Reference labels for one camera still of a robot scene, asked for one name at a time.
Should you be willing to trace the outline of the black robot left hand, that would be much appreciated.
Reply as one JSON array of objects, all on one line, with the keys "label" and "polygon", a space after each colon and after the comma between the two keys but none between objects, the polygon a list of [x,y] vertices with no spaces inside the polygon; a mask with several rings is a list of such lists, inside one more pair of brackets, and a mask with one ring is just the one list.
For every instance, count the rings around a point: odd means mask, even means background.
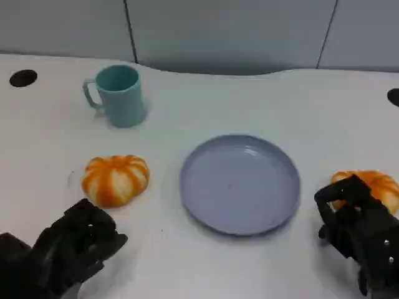
[{"label": "black robot left hand", "polygon": [[44,229],[32,247],[36,282],[61,298],[101,271],[127,240],[110,215],[82,199]]}]

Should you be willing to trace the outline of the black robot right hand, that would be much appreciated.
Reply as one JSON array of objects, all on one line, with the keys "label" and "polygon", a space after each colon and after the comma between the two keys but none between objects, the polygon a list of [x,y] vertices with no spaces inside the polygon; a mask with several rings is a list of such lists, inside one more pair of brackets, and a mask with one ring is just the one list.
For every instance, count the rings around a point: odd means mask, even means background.
[{"label": "black robot right hand", "polygon": [[356,261],[360,293],[398,298],[398,219],[356,175],[323,187],[314,200],[324,222],[319,238]]}]

